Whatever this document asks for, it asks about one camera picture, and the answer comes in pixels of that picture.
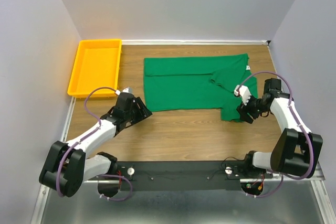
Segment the green t shirt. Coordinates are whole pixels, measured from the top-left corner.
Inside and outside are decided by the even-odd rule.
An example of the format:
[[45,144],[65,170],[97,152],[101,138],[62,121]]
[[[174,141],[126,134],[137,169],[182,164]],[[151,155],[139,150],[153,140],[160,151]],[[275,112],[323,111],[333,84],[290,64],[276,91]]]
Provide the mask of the green t shirt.
[[247,54],[145,58],[145,104],[152,112],[220,109],[223,121],[239,121],[236,86],[244,83],[253,96],[258,95],[248,60]]

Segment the yellow plastic tray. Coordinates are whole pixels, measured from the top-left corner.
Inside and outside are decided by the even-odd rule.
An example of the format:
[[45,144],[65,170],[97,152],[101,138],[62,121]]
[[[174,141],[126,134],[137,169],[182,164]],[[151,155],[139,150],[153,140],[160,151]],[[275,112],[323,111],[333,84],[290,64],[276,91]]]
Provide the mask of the yellow plastic tray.
[[67,93],[86,98],[94,89],[117,89],[122,51],[121,39],[92,39],[79,42]]

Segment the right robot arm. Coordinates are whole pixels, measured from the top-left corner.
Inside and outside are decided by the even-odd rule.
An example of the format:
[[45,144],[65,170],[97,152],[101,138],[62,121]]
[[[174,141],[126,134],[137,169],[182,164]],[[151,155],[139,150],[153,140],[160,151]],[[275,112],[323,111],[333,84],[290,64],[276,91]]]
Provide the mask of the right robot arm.
[[240,120],[253,123],[263,113],[273,114],[279,124],[281,136],[272,152],[250,151],[241,165],[242,173],[249,178],[260,169],[283,173],[293,179],[313,176],[321,152],[323,139],[303,123],[293,98],[284,93],[279,79],[265,81],[261,98],[252,95],[249,88],[237,85],[234,95],[241,98],[237,107]]

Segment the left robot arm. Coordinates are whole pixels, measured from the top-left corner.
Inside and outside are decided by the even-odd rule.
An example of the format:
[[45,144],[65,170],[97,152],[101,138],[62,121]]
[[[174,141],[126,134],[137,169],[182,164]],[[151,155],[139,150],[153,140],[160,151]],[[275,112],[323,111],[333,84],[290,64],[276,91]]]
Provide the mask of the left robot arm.
[[52,144],[39,175],[39,183],[55,190],[61,197],[72,197],[83,182],[96,176],[125,179],[117,158],[105,152],[90,157],[100,145],[121,131],[147,119],[152,112],[140,97],[121,92],[116,104],[97,123],[76,138]]

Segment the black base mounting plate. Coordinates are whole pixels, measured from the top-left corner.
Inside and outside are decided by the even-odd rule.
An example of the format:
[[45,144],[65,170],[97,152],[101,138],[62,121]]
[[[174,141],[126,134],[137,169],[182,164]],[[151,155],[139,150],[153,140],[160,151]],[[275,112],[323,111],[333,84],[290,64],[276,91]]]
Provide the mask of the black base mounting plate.
[[242,161],[160,161],[118,162],[119,178],[105,177],[98,182],[98,192],[113,196],[133,191],[189,191],[257,189],[272,175],[251,168]]

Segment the aluminium front rail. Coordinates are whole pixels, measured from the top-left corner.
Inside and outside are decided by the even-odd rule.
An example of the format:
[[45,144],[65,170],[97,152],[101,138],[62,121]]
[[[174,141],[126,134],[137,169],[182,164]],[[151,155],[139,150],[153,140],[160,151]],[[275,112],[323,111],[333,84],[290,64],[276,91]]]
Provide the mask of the aluminium front rail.
[[118,175],[127,179],[147,173],[149,176],[164,177],[173,174],[177,177],[200,175],[207,171],[223,171],[230,179],[254,178],[266,171],[282,173],[293,178],[310,178],[313,176],[317,161],[309,162],[301,154],[295,153],[291,159],[279,160],[276,157],[267,158],[266,153],[256,152],[248,154],[244,160],[225,159],[219,161],[161,161],[161,162],[121,162],[106,153],[101,153],[93,158],[72,157],[69,162],[60,163],[57,157],[49,157],[44,163],[39,176],[39,182],[50,188],[60,186],[79,186],[82,182],[96,176]]

